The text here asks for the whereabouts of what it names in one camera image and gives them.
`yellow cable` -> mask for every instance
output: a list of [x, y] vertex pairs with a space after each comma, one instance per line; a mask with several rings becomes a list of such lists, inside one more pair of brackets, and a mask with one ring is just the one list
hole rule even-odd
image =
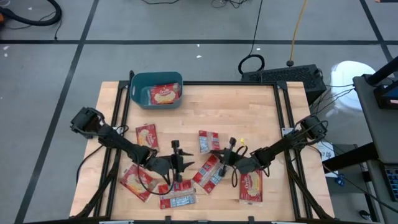
[[299, 28], [299, 24], [300, 24], [301, 18], [303, 17], [305, 6], [307, 6], [307, 0], [304, 0], [303, 8], [301, 8], [301, 12], [300, 12], [300, 15], [299, 15], [299, 17], [298, 17], [298, 21], [297, 21], [297, 24], [296, 24], [296, 28], [294, 29], [293, 41], [292, 41], [292, 51], [290, 52], [290, 60], [291, 60], [291, 61], [293, 60], [294, 42], [295, 42], [295, 40], [296, 40], [297, 29]]

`red snack packet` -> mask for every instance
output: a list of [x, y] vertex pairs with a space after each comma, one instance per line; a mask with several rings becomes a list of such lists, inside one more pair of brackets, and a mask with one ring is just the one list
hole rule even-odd
[[136, 128], [136, 134], [138, 145], [148, 146], [159, 152], [155, 124], [146, 124], [142, 127]]
[[[159, 193], [169, 191], [170, 186], [163, 184], [158, 186]], [[183, 205], [190, 205], [196, 202], [195, 188], [191, 180], [184, 180], [181, 183], [174, 183], [173, 190], [167, 195], [159, 196], [160, 209], [174, 208]]]
[[239, 199], [250, 205], [262, 202], [262, 172], [260, 170], [241, 175]]
[[220, 160], [215, 155], [211, 155], [205, 164], [195, 174], [192, 180], [202, 187], [203, 190], [205, 190], [208, 194], [210, 194], [210, 192], [222, 179], [222, 177], [218, 175], [220, 169]]
[[207, 153], [211, 150], [219, 150], [220, 140], [218, 139], [218, 133], [199, 131], [199, 144], [200, 153]]
[[[159, 183], [158, 180], [153, 179], [148, 175], [144, 169], [139, 170], [139, 175], [141, 177], [142, 183], [150, 190], [153, 191], [156, 185]], [[137, 175], [137, 165], [131, 165], [130, 169], [124, 171], [124, 176], [120, 180], [120, 183], [129, 189], [133, 194], [137, 195], [139, 199], [143, 202], [147, 202], [150, 197], [150, 192], [145, 190], [141, 183], [139, 182]]]
[[178, 83], [156, 85], [150, 89], [150, 101], [153, 105], [172, 104], [180, 98], [181, 88]]

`teal plastic bin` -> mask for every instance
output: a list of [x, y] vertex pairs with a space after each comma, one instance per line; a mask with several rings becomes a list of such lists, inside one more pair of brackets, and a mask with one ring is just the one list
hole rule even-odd
[[[152, 105], [148, 92], [155, 85], [178, 83], [181, 86], [181, 95], [178, 100], [169, 105]], [[178, 72], [145, 72], [134, 75], [130, 87], [131, 100], [144, 110], [175, 109], [181, 105], [183, 96], [182, 76]]]

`white paper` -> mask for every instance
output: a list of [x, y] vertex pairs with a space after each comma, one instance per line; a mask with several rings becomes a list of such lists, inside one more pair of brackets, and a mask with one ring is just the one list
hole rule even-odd
[[[317, 143], [317, 148], [318, 150], [322, 153], [322, 162], [328, 159], [331, 159], [335, 156], [335, 152], [333, 150], [333, 146], [326, 141], [320, 141]], [[337, 175], [330, 172], [328, 174], [325, 174], [326, 177], [334, 177], [337, 178]]]

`wooden tabletop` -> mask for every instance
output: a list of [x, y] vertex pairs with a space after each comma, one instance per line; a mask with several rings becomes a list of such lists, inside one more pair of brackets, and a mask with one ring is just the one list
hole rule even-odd
[[[103, 82], [99, 93], [96, 109], [104, 114], [108, 124], [112, 118], [117, 86], [117, 82]], [[288, 83], [288, 87], [294, 120], [298, 121], [310, 114], [304, 88], [302, 83]], [[280, 97], [286, 121], [281, 91]], [[123, 102], [122, 98], [119, 121]], [[183, 173], [184, 179], [191, 179], [210, 156], [199, 154], [199, 130], [218, 132], [222, 148], [228, 146], [230, 137], [244, 138], [249, 152], [270, 146], [281, 139], [272, 86], [184, 86], [183, 103], [179, 109], [142, 110], [133, 101], [129, 106], [127, 125], [130, 129], [125, 134], [128, 140], [136, 143], [135, 128], [154, 123], [161, 156], [172, 153], [170, 142], [175, 139], [180, 140], [180, 147], [185, 152], [194, 154], [193, 157], [184, 157], [185, 162], [195, 161], [194, 165]], [[98, 146], [96, 139], [89, 140], [85, 156]], [[76, 215], [82, 210], [98, 188], [104, 152], [103, 149], [96, 153], [82, 167], [70, 215]], [[302, 151], [302, 160], [309, 191], [325, 211], [334, 216], [318, 152], [307, 147]], [[122, 152], [119, 177], [130, 165], [130, 158]], [[272, 162], [270, 172], [270, 177], [263, 175], [264, 202], [261, 207], [239, 203], [239, 187], [231, 186], [231, 170], [210, 195], [197, 187], [197, 203], [163, 210], [159, 209], [159, 196], [152, 195], [149, 201], [144, 203], [118, 183], [111, 218], [164, 220], [165, 216], [170, 215], [173, 220], [245, 221], [248, 220], [248, 216], [254, 216], [256, 221], [292, 221], [294, 213], [283, 153], [277, 155]], [[159, 175], [153, 172], [149, 174], [164, 182]], [[104, 214], [107, 199], [106, 192], [101, 214]], [[300, 213], [304, 217], [301, 194], [298, 194], [298, 199]]]

